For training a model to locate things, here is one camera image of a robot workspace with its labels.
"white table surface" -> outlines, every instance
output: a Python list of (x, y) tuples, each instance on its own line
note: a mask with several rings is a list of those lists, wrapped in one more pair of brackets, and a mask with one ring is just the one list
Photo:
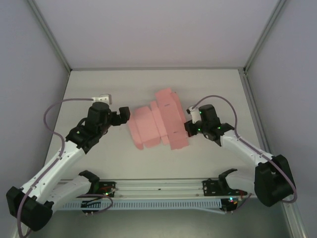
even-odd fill
[[(89, 98), (109, 93), (112, 111), (124, 106), (134, 110), (149, 105), (155, 100), (154, 93), (166, 87), (177, 92), (183, 110), (206, 95), (224, 96), (237, 111), (238, 132), (254, 145), (259, 145), (241, 79), (235, 69), (73, 71), (64, 98)], [(81, 118), (87, 116), (91, 104), (64, 103), (55, 131), (66, 136)], [(234, 124), (230, 107), (221, 99), (207, 99), (203, 104), (213, 104), (222, 123)], [(111, 127), (99, 144), (70, 168), (63, 179), (73, 179), (83, 170), (89, 170), (101, 179), (214, 178), (230, 168), (248, 168), (234, 154), (202, 135), (189, 138), (189, 144), (173, 151), (169, 145), (162, 144), (138, 150), (127, 125)], [(47, 161), (59, 147), (60, 140), (54, 136)]]

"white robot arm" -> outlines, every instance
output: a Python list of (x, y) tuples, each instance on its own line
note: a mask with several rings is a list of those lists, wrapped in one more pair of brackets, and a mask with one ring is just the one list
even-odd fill
[(130, 118), (128, 107), (119, 108), (118, 115), (109, 109), (110, 95), (92, 98), (92, 101), (87, 117), (66, 136), (63, 151), (59, 149), (21, 188), (12, 187), (6, 194), (11, 215), (17, 218), (22, 204), (21, 221), (33, 231), (44, 227), (66, 202), (86, 193), (95, 193), (98, 189), (99, 177), (89, 171), (81, 172), (69, 183), (54, 189), (63, 174), (99, 142), (110, 126), (127, 123)]
[(234, 127), (220, 122), (212, 105), (190, 107), (187, 112), (192, 117), (185, 123), (189, 137), (201, 133), (206, 139), (233, 152), (254, 171), (245, 173), (230, 169), (222, 173), (219, 180), (222, 180), (220, 184), (224, 189), (227, 187), (255, 193), (268, 207), (293, 194), (294, 180), (285, 157), (273, 156), (246, 141)]

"white cable tray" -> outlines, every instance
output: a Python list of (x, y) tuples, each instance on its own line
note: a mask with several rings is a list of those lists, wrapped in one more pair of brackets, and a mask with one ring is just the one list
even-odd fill
[[(101, 210), (110, 205), (110, 201), (101, 200), (85, 208), (82, 200), (71, 201), (63, 205), (60, 211)], [(167, 209), (210, 209), (221, 208), (220, 199), (165, 199), (165, 200), (114, 200), (111, 210), (167, 210)]]

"white wall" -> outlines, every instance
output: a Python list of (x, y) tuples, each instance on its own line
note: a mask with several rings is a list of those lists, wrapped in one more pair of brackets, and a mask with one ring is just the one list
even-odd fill
[[(5, 198), (44, 164), (51, 140), (43, 112), (63, 97), (67, 72), (25, 1), (0, 4), (0, 230), (9, 237), (16, 219)], [(55, 125), (58, 109), (49, 118)]]
[(310, 237), (317, 237), (316, 9), (315, 0), (291, 0), (250, 70), (268, 140), (289, 160)]
[(244, 66), (278, 0), (36, 0), (72, 68)]

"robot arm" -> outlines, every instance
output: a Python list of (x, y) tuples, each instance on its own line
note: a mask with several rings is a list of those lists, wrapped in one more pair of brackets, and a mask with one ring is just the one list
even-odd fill
[(294, 184), (285, 157), (282, 155), (275, 157), (252, 145), (241, 136), (237, 137), (233, 126), (220, 122), (212, 105), (191, 107), (187, 112), (192, 116), (192, 120), (185, 123), (189, 137), (201, 133), (206, 139), (214, 141), (218, 146), (236, 154), (254, 169), (254, 173), (251, 174), (242, 173), (236, 169), (224, 172), (219, 179), (221, 177), (223, 182), (225, 178), (225, 186), (255, 193), (258, 199), (268, 207), (293, 194), (289, 182), (264, 158), (277, 164)]
[(130, 118), (128, 107), (119, 108), (119, 115), (109, 109), (110, 96), (93, 99), (95, 102), (87, 117), (66, 136), (63, 154), (59, 156), (60, 149), (31, 180), (20, 189), (12, 187), (6, 194), (10, 213), (17, 217), (21, 201), (29, 192), (22, 207), (21, 221), (33, 231), (43, 228), (66, 202), (82, 194), (95, 193), (98, 189), (99, 178), (89, 171), (81, 172), (74, 180), (54, 189), (63, 174), (99, 142), (110, 126), (127, 123)]

